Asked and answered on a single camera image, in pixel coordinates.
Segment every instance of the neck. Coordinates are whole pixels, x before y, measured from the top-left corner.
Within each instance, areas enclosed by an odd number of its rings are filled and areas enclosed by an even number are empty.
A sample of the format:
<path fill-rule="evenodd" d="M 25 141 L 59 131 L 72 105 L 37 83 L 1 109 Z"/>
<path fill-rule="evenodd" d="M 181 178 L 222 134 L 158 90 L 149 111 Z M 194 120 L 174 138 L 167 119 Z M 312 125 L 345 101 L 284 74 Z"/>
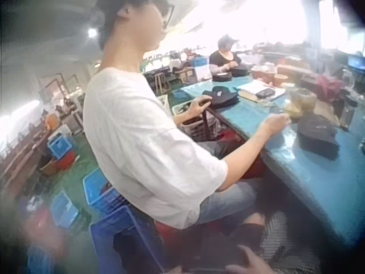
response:
<path fill-rule="evenodd" d="M 104 57 L 99 71 L 114 67 L 128 72 L 140 72 L 144 52 L 127 36 L 114 33 L 104 48 Z"/>

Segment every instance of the patterned fabric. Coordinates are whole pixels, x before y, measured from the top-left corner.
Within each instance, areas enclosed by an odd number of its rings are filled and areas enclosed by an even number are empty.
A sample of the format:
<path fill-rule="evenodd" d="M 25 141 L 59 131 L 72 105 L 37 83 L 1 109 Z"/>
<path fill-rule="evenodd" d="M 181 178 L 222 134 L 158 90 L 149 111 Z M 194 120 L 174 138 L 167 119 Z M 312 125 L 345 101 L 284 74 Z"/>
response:
<path fill-rule="evenodd" d="M 261 242 L 261 254 L 279 274 L 318 274 L 320 262 L 309 248 L 297 247 L 287 235 L 283 213 L 276 213 L 266 225 Z"/>

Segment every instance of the paper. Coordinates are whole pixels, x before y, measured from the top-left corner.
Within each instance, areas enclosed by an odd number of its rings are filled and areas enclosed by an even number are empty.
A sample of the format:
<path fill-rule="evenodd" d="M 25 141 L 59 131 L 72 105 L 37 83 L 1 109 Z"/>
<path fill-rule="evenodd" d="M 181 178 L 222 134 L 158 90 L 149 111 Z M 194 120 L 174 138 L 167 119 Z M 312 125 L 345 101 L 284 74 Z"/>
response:
<path fill-rule="evenodd" d="M 242 86 L 238 87 L 240 90 L 244 90 L 247 91 L 251 94 L 258 94 L 260 91 L 263 91 L 267 88 L 271 88 L 275 91 L 275 94 L 271 97 L 267 97 L 265 98 L 266 100 L 273 100 L 281 95 L 283 95 L 285 93 L 285 89 L 284 88 L 275 88 L 275 87 L 271 87 L 268 86 L 267 84 L 265 84 L 262 81 L 258 81 L 258 80 L 253 80 L 251 83 L 248 84 L 243 84 Z"/>

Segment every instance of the ceiling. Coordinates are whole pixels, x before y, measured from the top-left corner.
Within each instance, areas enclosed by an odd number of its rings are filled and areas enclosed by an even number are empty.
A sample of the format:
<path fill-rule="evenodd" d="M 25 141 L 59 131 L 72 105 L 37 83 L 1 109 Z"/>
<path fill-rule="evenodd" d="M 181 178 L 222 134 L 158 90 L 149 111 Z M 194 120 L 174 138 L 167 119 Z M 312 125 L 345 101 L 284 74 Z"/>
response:
<path fill-rule="evenodd" d="M 198 0 L 169 0 L 175 5 L 169 28 Z M 96 0 L 2 0 L 2 64 L 89 62 L 101 52 L 89 39 L 90 11 Z"/>

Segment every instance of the jeans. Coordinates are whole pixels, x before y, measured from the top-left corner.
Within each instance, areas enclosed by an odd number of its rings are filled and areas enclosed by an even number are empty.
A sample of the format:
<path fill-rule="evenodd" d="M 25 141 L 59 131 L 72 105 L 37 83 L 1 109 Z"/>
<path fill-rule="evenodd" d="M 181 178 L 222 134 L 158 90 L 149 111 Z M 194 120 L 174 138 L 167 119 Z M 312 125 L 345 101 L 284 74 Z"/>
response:
<path fill-rule="evenodd" d="M 199 145 L 207 149 L 212 155 L 222 159 L 234 151 L 240 143 L 229 142 L 205 142 Z M 250 209 L 256 199 L 256 185 L 260 179 L 240 180 L 230 188 L 222 192 L 216 192 L 206 198 L 200 205 L 200 214 L 196 224 L 204 224 L 210 221 L 230 216 L 233 222 L 242 223 L 253 213 Z"/>

